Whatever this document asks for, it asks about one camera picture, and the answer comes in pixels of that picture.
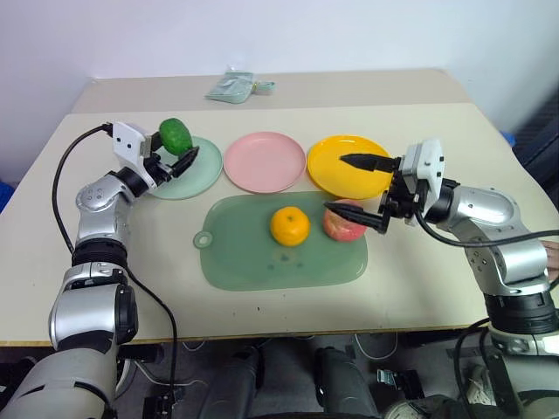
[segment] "orange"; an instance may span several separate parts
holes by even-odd
[[[278,209],[272,216],[270,231],[279,244],[294,247],[303,243],[311,231],[307,214],[297,207]]]

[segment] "green fruit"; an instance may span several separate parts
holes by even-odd
[[[181,155],[192,148],[192,136],[181,120],[170,118],[159,126],[161,143],[172,155]]]

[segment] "green plate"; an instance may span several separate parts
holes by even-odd
[[[204,192],[218,179],[224,160],[216,145],[202,137],[192,136],[192,144],[199,146],[200,150],[192,166],[186,172],[162,184],[159,188],[149,193],[161,199],[185,199]],[[157,150],[161,161],[172,165],[177,157],[164,148]]]
[[[228,291],[338,285],[359,278],[367,267],[365,237],[341,243],[322,229],[322,204],[333,199],[323,192],[222,199],[194,237],[204,276]],[[311,221],[308,239],[297,247],[278,244],[270,233],[273,213],[288,205],[299,207]]]

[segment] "yellow plate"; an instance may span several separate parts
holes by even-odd
[[[335,135],[311,148],[308,173],[320,188],[342,198],[366,199],[382,194],[389,187],[392,174],[361,170],[340,160],[342,155],[351,153],[389,157],[384,148],[371,140],[357,135]]]

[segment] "pink plate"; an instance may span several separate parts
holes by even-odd
[[[237,186],[257,194],[289,188],[305,172],[300,145],[280,133],[252,133],[233,142],[224,156],[225,173]]]

